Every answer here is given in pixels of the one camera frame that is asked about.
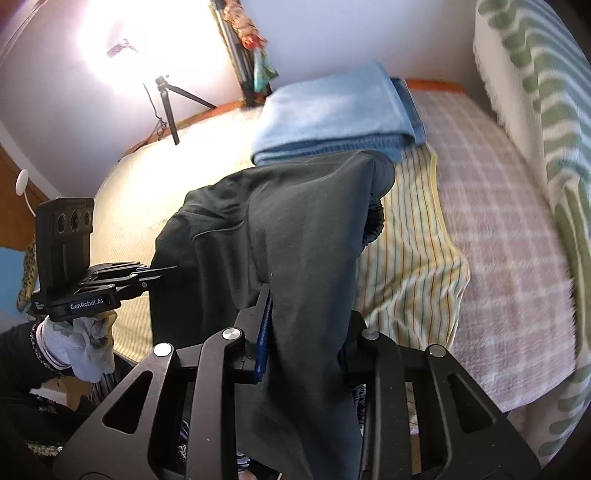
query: leopard print fabric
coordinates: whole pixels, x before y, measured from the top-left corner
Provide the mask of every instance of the leopard print fabric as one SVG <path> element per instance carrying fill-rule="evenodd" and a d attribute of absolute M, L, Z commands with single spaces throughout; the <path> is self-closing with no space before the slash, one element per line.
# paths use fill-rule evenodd
<path fill-rule="evenodd" d="M 31 303 L 31 294 L 37 281 L 37 248 L 35 237 L 33 237 L 33 241 L 29 244 L 27 250 L 25 250 L 25 258 L 22 266 L 24 270 L 22 285 L 17 297 L 17 309 L 19 312 L 22 312 Z"/>

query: patterned fabric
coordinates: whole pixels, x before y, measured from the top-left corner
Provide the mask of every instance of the patterned fabric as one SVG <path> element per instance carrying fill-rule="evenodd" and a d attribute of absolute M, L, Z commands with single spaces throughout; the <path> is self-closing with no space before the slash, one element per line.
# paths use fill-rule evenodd
<path fill-rule="evenodd" d="M 447 231 L 470 262 L 452 351 L 508 411 L 573 370 L 566 255 L 548 204 L 505 133 L 466 95 L 413 96 L 439 157 Z"/>
<path fill-rule="evenodd" d="M 358 260 L 355 309 L 369 328 L 400 345 L 450 348 L 470 269 L 445 229 L 437 157 L 426 145 L 402 154 L 394 187 L 382 199 L 384 230 Z"/>
<path fill-rule="evenodd" d="M 547 194 L 574 277 L 576 371 L 525 414 L 523 434 L 545 464 L 591 401 L 591 66 L 541 0 L 480 0 L 474 48 L 493 107 Z"/>
<path fill-rule="evenodd" d="M 416 91 L 413 99 L 439 158 L 437 184 L 430 183 L 435 157 L 407 151 L 396 166 L 394 188 L 382 200 L 385 229 L 358 263 L 356 307 L 370 326 L 402 345 L 451 348 L 508 411 L 536 400 L 573 370 L 567 259 L 548 205 L 504 132 L 464 94 Z M 429 204 L 429 216 L 424 205 L 417 206 L 417 191 Z M 432 213 L 438 210 L 437 191 L 442 217 Z M 417 225 L 434 218 L 441 230 L 430 238 Z M 459 315 L 465 260 L 454 256 L 453 245 L 465 254 L 471 272 Z M 430 263 L 426 252 L 434 247 L 444 249 L 435 259 L 453 260 Z M 417 270 L 439 275 L 443 285 L 449 282 L 443 297 L 437 289 L 434 295 L 423 293 L 421 275 L 404 279 L 401 258 L 410 262 L 411 254 Z M 449 281 L 450 274 L 462 285 Z M 430 281 L 426 275 L 428 292 Z"/>

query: white cable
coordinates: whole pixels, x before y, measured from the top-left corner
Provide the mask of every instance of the white cable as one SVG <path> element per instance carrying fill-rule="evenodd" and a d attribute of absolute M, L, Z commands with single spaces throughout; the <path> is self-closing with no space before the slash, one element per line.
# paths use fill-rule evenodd
<path fill-rule="evenodd" d="M 24 192 L 24 195 L 25 195 L 25 202 L 27 203 L 27 206 L 29 207 L 29 210 L 33 214 L 33 217 L 36 217 L 35 210 L 33 210 L 33 208 L 31 207 L 31 204 L 29 203 L 29 197 L 27 197 L 27 192 Z"/>

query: orange wooden edge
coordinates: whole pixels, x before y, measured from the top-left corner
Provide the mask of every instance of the orange wooden edge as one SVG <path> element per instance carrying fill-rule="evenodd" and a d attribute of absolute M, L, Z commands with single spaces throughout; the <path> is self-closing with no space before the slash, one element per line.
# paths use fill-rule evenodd
<path fill-rule="evenodd" d="M 464 87 L 456 82 L 439 80 L 406 79 L 409 90 L 437 90 L 444 92 L 466 93 Z"/>

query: yellow striped sheet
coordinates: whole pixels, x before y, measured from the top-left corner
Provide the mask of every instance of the yellow striped sheet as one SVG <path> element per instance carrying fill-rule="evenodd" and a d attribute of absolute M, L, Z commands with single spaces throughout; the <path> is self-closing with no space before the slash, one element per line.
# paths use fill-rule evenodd
<path fill-rule="evenodd" d="M 451 242 L 439 205 L 437 156 L 408 149 L 382 199 L 385 225 L 357 263 L 355 309 L 399 345 L 450 348 L 470 280 L 466 257 Z"/>

